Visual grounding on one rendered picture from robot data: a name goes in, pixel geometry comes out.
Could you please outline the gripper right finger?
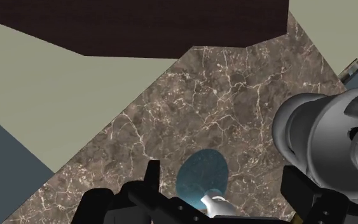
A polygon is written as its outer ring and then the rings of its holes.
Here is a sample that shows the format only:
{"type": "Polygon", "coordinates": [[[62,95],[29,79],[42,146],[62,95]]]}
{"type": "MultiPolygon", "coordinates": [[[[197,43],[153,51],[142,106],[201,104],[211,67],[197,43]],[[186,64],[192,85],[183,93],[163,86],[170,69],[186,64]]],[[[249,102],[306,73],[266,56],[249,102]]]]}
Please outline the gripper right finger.
{"type": "Polygon", "coordinates": [[[317,186],[293,165],[283,168],[280,192],[303,224],[358,224],[358,204],[317,186]]]}

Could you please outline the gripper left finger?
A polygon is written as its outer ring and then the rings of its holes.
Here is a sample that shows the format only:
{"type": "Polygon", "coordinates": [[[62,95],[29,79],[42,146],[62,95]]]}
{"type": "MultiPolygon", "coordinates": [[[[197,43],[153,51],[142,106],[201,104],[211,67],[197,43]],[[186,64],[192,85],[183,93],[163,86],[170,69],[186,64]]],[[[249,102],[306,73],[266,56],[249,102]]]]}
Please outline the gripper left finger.
{"type": "Polygon", "coordinates": [[[144,179],[129,181],[115,194],[108,188],[87,190],[71,224],[212,224],[178,197],[159,192],[160,161],[148,162],[144,179]]]}

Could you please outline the dark brown robot stand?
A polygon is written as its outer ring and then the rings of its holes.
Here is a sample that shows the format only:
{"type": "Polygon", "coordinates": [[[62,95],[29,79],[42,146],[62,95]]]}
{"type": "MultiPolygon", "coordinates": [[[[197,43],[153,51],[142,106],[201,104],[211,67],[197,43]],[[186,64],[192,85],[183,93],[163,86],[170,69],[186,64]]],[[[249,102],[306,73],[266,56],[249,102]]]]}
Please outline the dark brown robot stand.
{"type": "Polygon", "coordinates": [[[287,32],[289,0],[0,0],[0,24],[84,56],[178,59],[287,32]]]}

